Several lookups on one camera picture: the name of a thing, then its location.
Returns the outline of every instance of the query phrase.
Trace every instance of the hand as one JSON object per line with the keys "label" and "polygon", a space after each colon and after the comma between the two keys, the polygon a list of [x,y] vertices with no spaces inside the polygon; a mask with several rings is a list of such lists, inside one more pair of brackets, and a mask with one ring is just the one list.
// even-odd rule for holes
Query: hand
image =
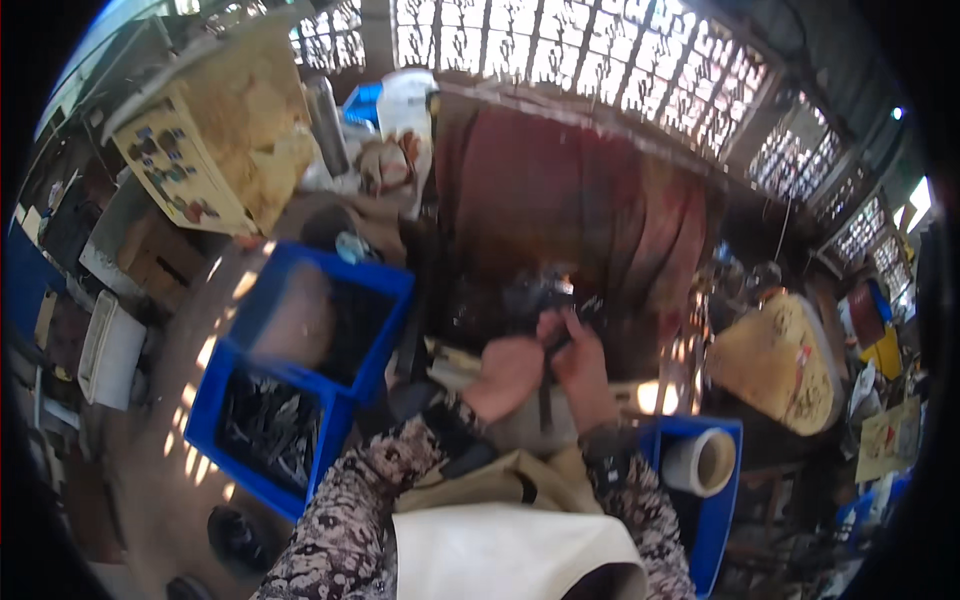
{"label": "hand", "polygon": [[493,340],[483,350],[480,378],[464,390],[463,400],[486,424],[514,412],[543,378],[543,348],[533,338]]}
{"label": "hand", "polygon": [[619,411],[607,380],[603,345],[589,325],[580,324],[572,310],[547,311],[540,315],[537,338],[549,346],[564,325],[570,342],[557,352],[550,367],[564,387],[577,433],[583,435],[598,425],[616,421]]}

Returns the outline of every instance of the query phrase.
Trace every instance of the white tape roll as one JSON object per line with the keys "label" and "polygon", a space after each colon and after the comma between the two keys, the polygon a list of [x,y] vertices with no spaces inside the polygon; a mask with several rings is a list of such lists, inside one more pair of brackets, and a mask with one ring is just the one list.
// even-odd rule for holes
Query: white tape roll
{"label": "white tape roll", "polygon": [[718,427],[671,446],[660,477],[670,488],[707,498],[727,485],[736,464],[733,437]]}

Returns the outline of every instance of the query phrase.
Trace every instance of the person's right hand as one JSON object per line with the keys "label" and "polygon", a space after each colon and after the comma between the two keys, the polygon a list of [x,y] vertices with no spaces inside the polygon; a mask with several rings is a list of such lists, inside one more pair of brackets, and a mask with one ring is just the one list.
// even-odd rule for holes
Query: person's right hand
{"label": "person's right hand", "polygon": [[619,411],[607,380],[607,364],[600,338],[577,319],[572,310],[547,311],[540,315],[537,338],[549,346],[563,331],[570,332],[570,342],[553,357],[550,366],[564,388],[577,433],[616,421]]}

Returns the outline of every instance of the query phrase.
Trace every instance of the blue bin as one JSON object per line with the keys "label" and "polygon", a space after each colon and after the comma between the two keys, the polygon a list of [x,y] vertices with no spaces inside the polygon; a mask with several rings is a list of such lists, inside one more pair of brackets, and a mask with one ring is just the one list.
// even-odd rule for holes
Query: blue bin
{"label": "blue bin", "polygon": [[319,403],[319,408],[324,411],[324,415],[318,447],[314,450],[313,465],[310,469],[310,481],[307,485],[309,494],[292,493],[236,460],[216,443],[216,431],[224,406],[224,392],[227,389],[230,374],[237,368],[283,380],[282,374],[273,371],[270,367],[252,364],[230,344],[218,343],[206,365],[204,378],[200,383],[200,389],[197,390],[193,408],[190,411],[190,420],[183,436],[245,490],[281,515],[296,522],[306,508],[309,500],[307,495],[313,496],[313,491],[323,480],[326,470],[340,456],[344,440],[353,425],[353,403],[347,398],[330,393],[316,395],[308,393],[301,396],[301,398],[312,396],[313,400]]}
{"label": "blue bin", "polygon": [[344,102],[344,116],[348,121],[363,122],[370,121],[373,126],[380,129],[380,118],[376,114],[376,101],[383,91],[383,84],[360,84],[350,92],[349,98]]}
{"label": "blue bin", "polygon": [[[248,355],[276,310],[289,273],[303,262],[324,272],[334,284],[334,295],[344,289],[338,285],[348,284],[351,289],[376,292],[381,305],[388,307],[382,315],[382,325],[350,381],[331,378],[286,361],[254,360]],[[340,456],[352,427],[354,405],[370,404],[375,400],[394,340],[410,304],[413,283],[414,277],[405,271],[377,264],[349,265],[336,254],[313,251],[291,242],[278,242],[253,288],[237,307],[230,332],[217,343],[210,356],[190,412],[185,439],[265,504],[290,520],[299,519],[317,485],[323,481],[326,470]],[[266,374],[290,384],[305,392],[307,397],[313,397],[323,409],[324,420],[305,495],[284,490],[216,444],[224,393],[230,374],[237,368]]]}
{"label": "blue bin", "polygon": [[273,315],[288,275],[303,262],[318,267],[334,284],[342,282],[376,292],[392,306],[384,311],[383,325],[352,381],[338,380],[295,363],[274,361],[270,367],[280,373],[282,380],[304,390],[331,393],[369,405],[375,400],[374,394],[383,382],[383,371],[390,361],[394,341],[410,306],[414,277],[406,271],[373,263],[349,265],[336,254],[311,250],[291,242],[279,242],[253,288],[241,300],[236,318],[224,340],[239,352],[248,352]]}
{"label": "blue bin", "polygon": [[692,548],[687,547],[686,550],[690,559],[690,579],[699,598],[706,598],[713,591],[724,549],[727,547],[727,537],[733,521],[733,506],[736,503],[736,486],[740,478],[743,423],[739,420],[709,417],[657,417],[656,421],[642,427],[637,436],[640,452],[659,473],[664,447],[671,439],[696,437],[712,427],[728,432],[736,445],[736,463],[730,482],[720,493],[696,500],[698,510],[693,518],[684,514],[684,507],[678,505],[678,498],[668,489],[674,506],[678,509],[681,538],[684,533],[695,532]]}

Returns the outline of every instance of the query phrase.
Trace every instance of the camouflage sleeve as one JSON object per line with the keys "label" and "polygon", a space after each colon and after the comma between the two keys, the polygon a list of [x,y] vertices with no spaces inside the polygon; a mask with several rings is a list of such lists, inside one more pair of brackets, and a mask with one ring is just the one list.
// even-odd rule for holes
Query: camouflage sleeve
{"label": "camouflage sleeve", "polygon": [[[690,567],[680,543],[680,526],[670,498],[660,487],[660,479],[638,449],[624,451],[623,430],[601,427],[580,440],[584,462],[593,493],[610,516],[627,526],[647,570],[648,598],[694,598]],[[618,451],[606,451],[617,447]],[[618,454],[623,461],[617,474],[607,468],[611,463],[596,460],[600,454]],[[626,473],[621,479],[619,473]]]}
{"label": "camouflage sleeve", "polygon": [[[457,396],[440,402],[468,428],[477,426]],[[381,534],[394,502],[445,459],[423,416],[345,453],[326,472],[253,598],[325,600],[375,587],[384,555]]]}

